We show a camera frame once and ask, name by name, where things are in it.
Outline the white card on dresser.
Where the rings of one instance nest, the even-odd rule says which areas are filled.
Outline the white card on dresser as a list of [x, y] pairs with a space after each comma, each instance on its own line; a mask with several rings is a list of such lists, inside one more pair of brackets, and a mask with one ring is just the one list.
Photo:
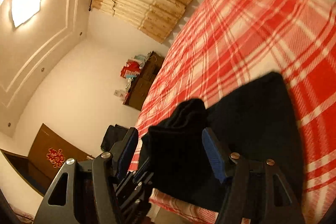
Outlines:
[[126, 92], [124, 90], [115, 90], [114, 96], [120, 98], [121, 100], [124, 100], [126, 96]]

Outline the dark wooden dresser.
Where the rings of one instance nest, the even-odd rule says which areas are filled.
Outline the dark wooden dresser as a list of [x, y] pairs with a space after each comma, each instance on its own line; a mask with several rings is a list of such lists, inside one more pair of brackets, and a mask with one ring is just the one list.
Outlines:
[[131, 81], [130, 89], [123, 102], [124, 105], [139, 111], [142, 109], [143, 103], [162, 67], [164, 59], [164, 57], [154, 51], [149, 53], [148, 59], [144, 63], [141, 72]]

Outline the brown wooden door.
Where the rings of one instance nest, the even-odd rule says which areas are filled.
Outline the brown wooden door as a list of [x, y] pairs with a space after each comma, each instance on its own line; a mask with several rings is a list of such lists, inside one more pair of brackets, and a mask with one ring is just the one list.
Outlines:
[[78, 162], [93, 156], [78, 149], [42, 124], [27, 156], [1, 149], [1, 153], [21, 178], [44, 196], [59, 169], [69, 158]]

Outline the red gift bags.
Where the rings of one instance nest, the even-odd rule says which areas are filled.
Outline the red gift bags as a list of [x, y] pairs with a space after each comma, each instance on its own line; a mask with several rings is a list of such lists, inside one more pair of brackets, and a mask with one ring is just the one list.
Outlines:
[[140, 72], [140, 64], [137, 61], [128, 60], [126, 65], [121, 69], [120, 76], [125, 79], [133, 78], [139, 75]]

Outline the red white plaid bedspread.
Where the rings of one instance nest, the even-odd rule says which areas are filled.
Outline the red white plaid bedspread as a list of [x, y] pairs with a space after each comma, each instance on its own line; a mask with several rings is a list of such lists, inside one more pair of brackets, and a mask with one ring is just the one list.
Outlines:
[[150, 88], [139, 135], [179, 104], [206, 106], [269, 71], [282, 74], [306, 152], [303, 216], [335, 199], [335, 0], [204, 0], [177, 35]]

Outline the ceiling light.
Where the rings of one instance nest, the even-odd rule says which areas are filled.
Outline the ceiling light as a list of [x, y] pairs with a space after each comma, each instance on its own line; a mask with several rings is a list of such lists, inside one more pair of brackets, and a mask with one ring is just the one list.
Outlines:
[[14, 27], [32, 18], [41, 8], [41, 0], [12, 0], [11, 14]]

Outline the black bag by wall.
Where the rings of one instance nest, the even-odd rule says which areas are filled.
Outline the black bag by wall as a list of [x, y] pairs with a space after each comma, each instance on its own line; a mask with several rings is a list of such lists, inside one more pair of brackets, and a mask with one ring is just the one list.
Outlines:
[[121, 141], [126, 135], [128, 128], [119, 125], [109, 125], [101, 143], [101, 150], [108, 152], [113, 147], [114, 143]]

